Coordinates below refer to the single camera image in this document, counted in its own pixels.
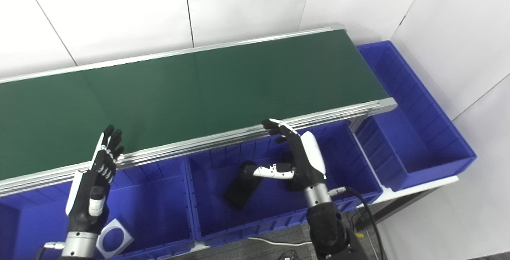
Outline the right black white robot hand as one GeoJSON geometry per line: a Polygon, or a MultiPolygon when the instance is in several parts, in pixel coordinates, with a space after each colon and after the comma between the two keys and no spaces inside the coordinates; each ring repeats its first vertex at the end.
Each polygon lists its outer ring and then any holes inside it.
{"type": "Polygon", "coordinates": [[[275,139],[276,143],[288,143],[292,162],[274,163],[266,167],[246,161],[242,164],[240,171],[243,180],[256,178],[291,180],[298,190],[326,183],[326,164],[311,131],[299,133],[287,122],[273,118],[263,120],[262,126],[269,135],[278,135],[275,139]]]}

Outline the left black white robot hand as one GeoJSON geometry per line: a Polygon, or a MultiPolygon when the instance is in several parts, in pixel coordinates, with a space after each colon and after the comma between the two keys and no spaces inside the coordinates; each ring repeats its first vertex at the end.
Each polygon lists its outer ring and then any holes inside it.
{"type": "Polygon", "coordinates": [[[102,232],[109,216],[107,199],[117,173],[117,159],[124,150],[121,140],[122,130],[107,126],[100,135],[89,168],[76,171],[66,204],[68,232],[96,235],[102,232]]]}

